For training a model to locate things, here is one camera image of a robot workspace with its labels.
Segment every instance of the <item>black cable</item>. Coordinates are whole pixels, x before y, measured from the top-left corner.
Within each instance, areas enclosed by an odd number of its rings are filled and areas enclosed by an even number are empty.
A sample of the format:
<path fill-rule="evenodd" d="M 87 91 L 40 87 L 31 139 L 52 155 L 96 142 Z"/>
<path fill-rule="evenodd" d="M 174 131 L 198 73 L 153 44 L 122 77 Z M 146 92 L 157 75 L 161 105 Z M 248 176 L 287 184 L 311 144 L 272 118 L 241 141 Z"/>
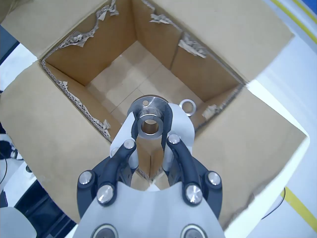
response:
<path fill-rule="evenodd" d="M 5 157 L 4 157 L 4 159 L 5 159 L 5 173 L 4 173 L 4 176 L 3 176 L 2 180 L 0 181 L 0 184 L 2 184 L 2 182 L 3 182 L 4 178 L 5 178 L 5 176 L 7 175 L 7 170 L 8 170 L 7 159 L 6 159 Z"/>
<path fill-rule="evenodd" d="M 283 199 L 280 201 L 280 203 L 278 204 L 278 206 L 276 206 L 271 212 L 269 212 L 267 215 L 265 215 L 261 220 L 263 220 L 265 217 L 268 217 L 271 213 L 273 213 L 284 201 L 285 199 L 285 194 L 286 194 L 286 189 L 284 187 L 284 195 L 283 195 Z"/>

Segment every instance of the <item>cardboard box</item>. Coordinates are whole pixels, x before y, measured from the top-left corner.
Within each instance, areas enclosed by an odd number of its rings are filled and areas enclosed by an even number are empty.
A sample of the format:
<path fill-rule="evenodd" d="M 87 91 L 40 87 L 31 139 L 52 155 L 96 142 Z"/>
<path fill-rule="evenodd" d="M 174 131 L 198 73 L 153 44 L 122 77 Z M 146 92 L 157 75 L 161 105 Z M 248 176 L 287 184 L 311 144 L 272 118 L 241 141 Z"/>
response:
<path fill-rule="evenodd" d="M 222 177 L 223 228 L 305 138 L 245 88 L 292 37 L 261 0 L 32 0 L 2 25 L 39 61 L 1 95 L 1 123 L 76 222 L 78 176 L 109 155 L 139 94 L 195 99 L 193 156 Z M 145 189 L 163 151 L 137 144 Z"/>

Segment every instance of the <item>metal screw head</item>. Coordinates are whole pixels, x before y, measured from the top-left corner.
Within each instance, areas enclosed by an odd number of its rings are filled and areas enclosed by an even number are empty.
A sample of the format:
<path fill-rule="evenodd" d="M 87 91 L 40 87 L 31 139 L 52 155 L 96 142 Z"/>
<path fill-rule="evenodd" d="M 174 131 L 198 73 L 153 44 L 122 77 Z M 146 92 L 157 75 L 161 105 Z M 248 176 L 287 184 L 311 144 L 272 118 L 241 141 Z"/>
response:
<path fill-rule="evenodd" d="M 191 184 L 186 188 L 186 198 L 192 204 L 198 204 L 203 200 L 203 193 L 197 185 Z"/>
<path fill-rule="evenodd" d="M 83 173 L 81 173 L 81 175 L 79 176 L 79 183 L 82 185 L 85 185 L 87 183 L 89 183 L 91 181 L 91 178 L 93 178 L 93 175 L 90 171 L 84 171 Z"/>
<path fill-rule="evenodd" d="M 216 172 L 210 172 L 208 174 L 208 180 L 212 185 L 218 185 L 221 182 L 220 176 Z"/>
<path fill-rule="evenodd" d="M 189 224 L 181 232 L 181 238 L 206 238 L 205 232 L 195 224 Z"/>
<path fill-rule="evenodd" d="M 118 233 L 112 225 L 104 224 L 95 230 L 92 238 L 118 238 Z"/>
<path fill-rule="evenodd" d="M 123 146 L 126 148 L 126 149 L 132 149 L 135 145 L 135 142 L 134 140 L 132 139 L 127 139 L 124 143 L 123 143 Z"/>
<path fill-rule="evenodd" d="M 111 157 L 113 157 L 113 156 L 116 154 L 116 152 L 117 152 L 118 150 L 119 150 L 119 148 L 118 148 L 118 147 L 113 148 L 113 149 L 111 150 L 111 152 L 110 152 Z"/>
<path fill-rule="evenodd" d="M 101 204 L 105 204 L 111 200 L 113 197 L 113 188 L 112 186 L 106 184 L 99 188 L 97 192 L 97 200 Z"/>
<path fill-rule="evenodd" d="M 203 235 L 197 229 L 188 229 L 184 235 L 184 238 L 203 238 Z"/>
<path fill-rule="evenodd" d="M 171 134 L 169 137 L 168 137 L 168 141 L 171 143 L 171 144 L 178 144 L 180 142 L 180 138 L 177 134 Z"/>

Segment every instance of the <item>yellow tape line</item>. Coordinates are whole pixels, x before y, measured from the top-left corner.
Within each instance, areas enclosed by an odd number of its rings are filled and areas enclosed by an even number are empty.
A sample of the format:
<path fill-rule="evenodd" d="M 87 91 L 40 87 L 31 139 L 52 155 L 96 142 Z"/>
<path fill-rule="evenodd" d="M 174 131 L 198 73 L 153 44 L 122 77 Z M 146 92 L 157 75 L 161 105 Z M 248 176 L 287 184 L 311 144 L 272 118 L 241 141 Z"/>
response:
<path fill-rule="evenodd" d="M 304 5 L 302 5 L 298 0 L 292 0 L 299 8 L 301 8 L 308 16 L 311 18 L 315 24 L 317 24 L 317 18 L 312 14 Z"/>
<path fill-rule="evenodd" d="M 293 192 L 285 187 L 285 201 L 307 222 L 311 228 L 317 232 L 317 219 L 314 215 L 306 208 L 306 206 L 293 194 Z"/>
<path fill-rule="evenodd" d="M 295 15 L 293 15 L 282 3 L 280 3 L 278 0 L 270 0 L 270 1 L 276 4 L 317 44 L 317 37 Z"/>

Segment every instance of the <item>cardboard box flap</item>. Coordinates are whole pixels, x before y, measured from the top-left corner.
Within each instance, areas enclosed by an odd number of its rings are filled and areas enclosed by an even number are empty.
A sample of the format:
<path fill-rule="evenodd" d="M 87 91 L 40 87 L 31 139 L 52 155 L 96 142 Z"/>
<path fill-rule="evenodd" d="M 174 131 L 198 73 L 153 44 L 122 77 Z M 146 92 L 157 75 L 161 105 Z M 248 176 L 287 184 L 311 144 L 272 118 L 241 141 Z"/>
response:
<path fill-rule="evenodd" d="M 38 63 L 25 69 L 1 94 L 0 120 L 54 202 L 79 222 L 74 199 L 78 176 L 109 155 L 110 142 Z"/>
<path fill-rule="evenodd" d="M 246 88 L 196 134 L 193 156 L 222 178 L 223 228 L 277 176 L 305 138 Z"/>
<path fill-rule="evenodd" d="M 1 25 L 41 58 L 78 23 L 107 0 L 28 0 Z"/>
<path fill-rule="evenodd" d="M 279 54 L 292 33 L 262 0 L 152 0 L 245 81 Z"/>

